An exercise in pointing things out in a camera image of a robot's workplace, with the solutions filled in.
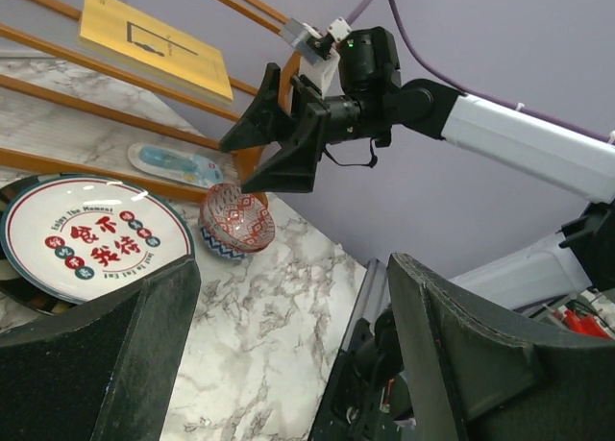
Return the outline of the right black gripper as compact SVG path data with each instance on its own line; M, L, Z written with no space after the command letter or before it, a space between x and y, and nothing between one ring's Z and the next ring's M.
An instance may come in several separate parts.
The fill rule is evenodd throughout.
M322 97L305 76L292 78L290 115L279 105L281 69L265 67L259 90L240 119L219 140L225 153L280 144L280 150L241 185L244 193L310 193L327 147L367 138L380 141L379 102L359 94Z

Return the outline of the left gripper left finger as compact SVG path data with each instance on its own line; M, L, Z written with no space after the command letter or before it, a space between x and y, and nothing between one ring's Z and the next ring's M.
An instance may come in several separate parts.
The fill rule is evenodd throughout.
M186 256L2 333L2 439L160 439L199 292Z

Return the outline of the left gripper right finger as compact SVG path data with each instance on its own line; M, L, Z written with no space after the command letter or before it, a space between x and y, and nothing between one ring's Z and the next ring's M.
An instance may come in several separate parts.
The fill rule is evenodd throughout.
M529 319L405 254L387 266L422 440L610 440L614 344Z

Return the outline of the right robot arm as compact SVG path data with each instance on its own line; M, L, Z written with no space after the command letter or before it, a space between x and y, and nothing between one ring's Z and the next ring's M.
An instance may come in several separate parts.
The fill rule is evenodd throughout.
M587 202L539 243L448 281L416 259L387 266L390 305L359 319L337 355L313 440L610 440L614 342L559 326L527 306L614 286L614 146L521 108L434 81L400 80L393 36L297 21L283 37L301 55L281 107L281 70L220 143L225 152L278 143L245 192L308 193L328 146L391 142L396 125L506 164Z

